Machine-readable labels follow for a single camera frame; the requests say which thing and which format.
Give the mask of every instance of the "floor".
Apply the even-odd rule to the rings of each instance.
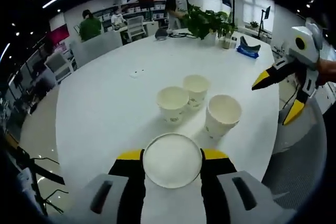
[[[51,90],[47,96],[39,103],[36,111],[28,116],[23,124],[20,147],[23,148],[31,157],[48,157],[58,161],[55,133],[56,104],[58,97],[58,87]],[[295,87],[284,80],[279,84],[280,99],[279,109],[295,92]],[[61,176],[60,166],[50,160],[36,160],[36,164]],[[54,183],[44,177],[37,175],[38,186],[41,196],[45,199],[56,189],[67,191],[66,186]],[[49,201],[62,210],[66,210],[71,202],[68,194],[60,191],[52,195]],[[51,206],[47,206],[49,214],[58,214]]]

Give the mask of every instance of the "potted plant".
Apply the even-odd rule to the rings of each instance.
[[[214,12],[206,10],[205,12],[197,6],[191,6],[188,14],[183,17],[184,24],[188,30],[196,37],[204,40],[211,37],[213,44],[216,39],[226,36],[227,33],[233,33],[234,27],[228,23],[228,16],[225,12]]]
[[[250,25],[251,25],[251,28],[254,30],[256,30],[259,27],[259,24],[256,21],[250,22]]]

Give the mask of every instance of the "white paper cup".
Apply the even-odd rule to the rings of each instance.
[[[188,108],[198,110],[202,107],[210,82],[203,76],[192,75],[183,79],[183,88],[189,93]]]
[[[156,96],[164,120],[172,125],[182,122],[185,106],[188,104],[188,92],[180,87],[167,87]]]
[[[199,175],[202,153],[190,138],[167,133],[155,138],[142,158],[144,171],[155,184],[165,188],[188,185]]]
[[[219,139],[236,126],[241,116],[240,104],[229,95],[212,97],[206,109],[205,130],[210,138]]]

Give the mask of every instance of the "white chair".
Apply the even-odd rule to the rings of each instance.
[[[143,34],[146,35],[145,28],[143,27],[143,16],[138,16],[127,20],[127,33],[131,42],[135,36]]]
[[[120,33],[112,30],[89,39],[85,42],[72,42],[70,49],[77,68],[81,68],[90,61],[122,46]]]
[[[54,73],[57,83],[74,72],[71,62],[65,59],[61,52],[50,55],[44,64]]]

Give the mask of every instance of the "person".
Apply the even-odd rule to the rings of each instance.
[[[82,15],[84,20],[80,23],[79,35],[84,42],[101,34],[101,22],[90,10],[84,10]]]
[[[111,23],[115,28],[121,28],[125,25],[124,22],[126,22],[126,20],[123,18],[120,9],[118,8],[111,17]]]
[[[190,6],[188,0],[166,0],[165,10],[168,13],[169,27],[168,29],[181,29],[181,19],[188,13]]]

